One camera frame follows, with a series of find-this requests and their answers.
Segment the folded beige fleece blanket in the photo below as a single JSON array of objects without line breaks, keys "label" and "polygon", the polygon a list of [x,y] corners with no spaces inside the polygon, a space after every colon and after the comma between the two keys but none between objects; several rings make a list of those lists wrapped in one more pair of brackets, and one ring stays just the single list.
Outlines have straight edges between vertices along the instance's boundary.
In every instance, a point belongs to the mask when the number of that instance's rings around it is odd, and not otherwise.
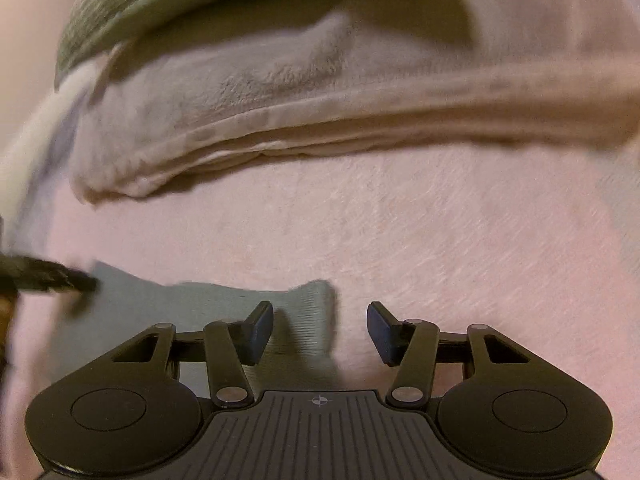
[{"label": "folded beige fleece blanket", "polygon": [[70,182],[94,203],[260,156],[429,136],[610,142],[638,121],[625,0],[229,0],[111,53]]}]

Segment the grey-green knitted cloth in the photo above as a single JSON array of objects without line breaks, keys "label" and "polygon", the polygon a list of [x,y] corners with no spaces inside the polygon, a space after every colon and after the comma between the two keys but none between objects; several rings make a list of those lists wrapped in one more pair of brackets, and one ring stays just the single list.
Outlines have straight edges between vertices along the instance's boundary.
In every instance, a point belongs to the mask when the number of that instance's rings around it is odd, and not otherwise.
[{"label": "grey-green knitted cloth", "polygon": [[317,280],[289,290],[250,290],[183,282],[161,285],[98,262],[93,295],[63,315],[51,339],[53,379],[61,379],[160,322],[180,333],[199,332],[214,321],[246,318],[260,302],[274,309],[273,331],[259,363],[245,373],[254,392],[338,390],[342,382],[331,356],[335,292]]}]

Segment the pink and grey bedspread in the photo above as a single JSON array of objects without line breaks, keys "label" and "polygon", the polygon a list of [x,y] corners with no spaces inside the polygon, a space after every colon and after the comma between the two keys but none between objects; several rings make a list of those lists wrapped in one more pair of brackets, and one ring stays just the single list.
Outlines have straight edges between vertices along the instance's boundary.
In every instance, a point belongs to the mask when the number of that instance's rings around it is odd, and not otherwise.
[{"label": "pink and grey bedspread", "polygon": [[91,209],[61,184],[50,257],[160,283],[338,292],[347,385],[385,388],[373,299],[448,330],[485,322],[595,388],[614,414],[601,468],[639,474],[639,176],[623,153],[418,145],[276,159]]}]

